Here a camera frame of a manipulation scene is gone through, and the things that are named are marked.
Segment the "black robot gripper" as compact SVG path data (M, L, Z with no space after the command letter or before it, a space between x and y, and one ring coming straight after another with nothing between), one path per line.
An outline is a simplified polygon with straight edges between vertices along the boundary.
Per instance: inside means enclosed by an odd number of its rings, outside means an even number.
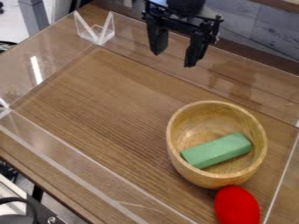
M155 55L168 47L170 30L191 35L184 66L195 67L210 42L219 40L220 23L224 21L222 14L206 5L206 0L144 0L143 20Z

